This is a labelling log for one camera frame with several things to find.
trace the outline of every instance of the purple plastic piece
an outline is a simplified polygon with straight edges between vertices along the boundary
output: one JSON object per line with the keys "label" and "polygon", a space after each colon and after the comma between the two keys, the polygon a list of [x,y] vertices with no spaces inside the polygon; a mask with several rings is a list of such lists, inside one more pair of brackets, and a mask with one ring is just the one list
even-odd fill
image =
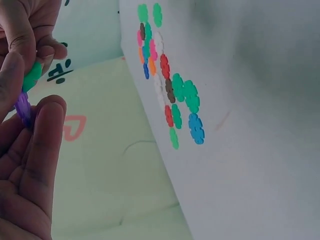
{"label": "purple plastic piece", "polygon": [[31,126],[31,105],[28,102],[28,94],[26,92],[22,92],[19,95],[14,107],[22,119],[22,123],[29,128]]}

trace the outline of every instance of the red heart drawing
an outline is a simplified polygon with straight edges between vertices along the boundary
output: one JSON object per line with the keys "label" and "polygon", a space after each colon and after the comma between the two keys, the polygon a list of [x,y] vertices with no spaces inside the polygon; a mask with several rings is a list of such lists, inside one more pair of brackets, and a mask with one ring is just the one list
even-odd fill
{"label": "red heart drawing", "polygon": [[69,121],[79,121],[79,126],[77,130],[75,131],[74,135],[71,134],[72,132],[72,127],[70,125],[64,125],[63,126],[63,132],[64,132],[64,139],[67,142],[74,142],[77,140],[82,132],[85,130],[86,122],[87,122],[87,117],[83,115],[69,115],[65,117],[64,122],[69,122]]}

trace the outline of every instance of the green bead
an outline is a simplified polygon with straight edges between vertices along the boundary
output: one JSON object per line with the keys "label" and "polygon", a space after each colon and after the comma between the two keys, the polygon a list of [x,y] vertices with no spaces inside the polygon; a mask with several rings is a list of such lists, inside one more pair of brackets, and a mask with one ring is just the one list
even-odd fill
{"label": "green bead", "polygon": [[144,48],[146,49],[146,51],[148,51],[150,53],[150,39],[145,38]]}
{"label": "green bead", "polygon": [[185,104],[190,112],[194,114],[199,112],[200,98],[198,97],[198,90],[191,80],[184,83],[183,95],[185,96]]}
{"label": "green bead", "polygon": [[179,73],[175,73],[172,76],[172,88],[173,88],[173,93],[176,99],[179,102],[183,102],[185,100],[184,80],[182,79]]}
{"label": "green bead", "polygon": [[24,77],[22,91],[27,93],[32,89],[36,84],[39,78],[42,75],[42,66],[39,62],[36,62],[31,71]]}
{"label": "green bead", "polygon": [[146,4],[140,4],[138,6],[138,17],[140,22],[142,23],[148,22],[149,16],[148,16],[148,8]]}
{"label": "green bead", "polygon": [[176,150],[179,149],[179,142],[178,142],[178,136],[177,136],[176,130],[173,127],[170,127],[169,133],[170,133],[172,147]]}
{"label": "green bead", "polygon": [[177,129],[181,129],[182,128],[182,119],[181,119],[181,112],[178,108],[178,105],[172,104],[171,111],[172,111],[173,122],[175,124],[175,127]]}
{"label": "green bead", "polygon": [[162,26],[162,9],[159,3],[153,5],[153,20],[154,24],[160,28]]}
{"label": "green bead", "polygon": [[150,43],[152,39],[152,30],[150,23],[146,22],[144,25],[144,32],[145,32],[145,40],[144,43]]}

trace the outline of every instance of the finger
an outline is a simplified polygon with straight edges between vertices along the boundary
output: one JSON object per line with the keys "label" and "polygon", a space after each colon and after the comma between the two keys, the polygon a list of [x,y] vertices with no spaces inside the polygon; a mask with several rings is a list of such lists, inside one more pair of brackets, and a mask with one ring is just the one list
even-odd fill
{"label": "finger", "polygon": [[0,31],[0,33],[3,33],[4,35],[3,37],[0,36],[0,56],[2,56],[3,59],[5,59],[5,56],[9,53],[8,41],[6,38],[5,31],[2,30]]}
{"label": "finger", "polygon": [[18,194],[1,194],[0,192],[1,240],[49,240],[52,239],[51,225],[50,219],[44,217],[43,211],[30,201]]}
{"label": "finger", "polygon": [[30,129],[32,129],[32,130],[34,129],[37,115],[39,114],[42,107],[48,103],[57,103],[57,104],[61,105],[63,108],[64,116],[66,115],[67,104],[66,104],[65,100],[58,95],[47,96],[47,97],[43,98],[36,106],[31,107],[31,127],[30,127]]}
{"label": "finger", "polygon": [[24,61],[20,54],[10,52],[5,57],[0,71],[0,123],[21,93],[24,80]]}
{"label": "finger", "polygon": [[5,57],[0,55],[0,69],[2,68],[2,64],[4,63]]}
{"label": "finger", "polygon": [[43,61],[42,75],[44,75],[54,60],[55,49],[52,46],[42,46],[37,50],[36,56]]}
{"label": "finger", "polygon": [[24,174],[24,170],[26,168],[26,163],[27,163],[27,160],[28,160],[28,156],[30,154],[32,143],[33,143],[33,137],[31,136],[31,138],[29,140],[29,143],[28,143],[28,146],[26,147],[26,150],[24,152],[24,155],[23,155],[23,158],[22,158],[22,161],[21,161],[21,165],[18,166],[11,173],[11,175],[10,175],[10,177],[8,179],[17,189],[19,189],[21,178],[22,178],[22,176]]}
{"label": "finger", "polygon": [[43,37],[37,43],[37,50],[38,50],[39,54],[43,54],[42,47],[45,47],[45,46],[53,48],[53,51],[54,51],[53,52],[54,53],[53,59],[55,59],[55,60],[62,60],[64,58],[66,58],[66,56],[68,55],[67,47],[65,45],[63,45],[62,43],[58,42],[57,40],[55,40],[51,34],[48,34],[47,36]]}
{"label": "finger", "polygon": [[23,198],[40,207],[50,219],[64,120],[64,109],[58,103],[41,108],[19,189]]}
{"label": "finger", "polygon": [[7,38],[9,51],[23,56],[25,72],[28,73],[36,60],[36,39],[21,1],[0,1],[0,24]]}
{"label": "finger", "polygon": [[0,180],[0,192],[1,191],[4,193],[7,193],[7,194],[17,194],[18,193],[16,186],[7,180]]}
{"label": "finger", "polygon": [[0,125],[0,156],[3,156],[24,129],[21,118],[15,114]]}
{"label": "finger", "polygon": [[26,128],[21,131],[8,151],[0,158],[0,180],[7,180],[13,171],[21,165],[32,132]]}

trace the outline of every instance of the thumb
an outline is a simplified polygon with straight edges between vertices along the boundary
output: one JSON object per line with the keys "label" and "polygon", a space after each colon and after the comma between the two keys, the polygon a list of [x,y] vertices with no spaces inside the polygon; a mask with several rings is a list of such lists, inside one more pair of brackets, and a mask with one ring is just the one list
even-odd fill
{"label": "thumb", "polygon": [[20,54],[6,55],[0,71],[0,124],[16,103],[24,81],[24,61]]}
{"label": "thumb", "polygon": [[0,25],[7,39],[9,52],[22,55],[25,72],[28,73],[36,60],[36,39],[21,1],[0,0]]}

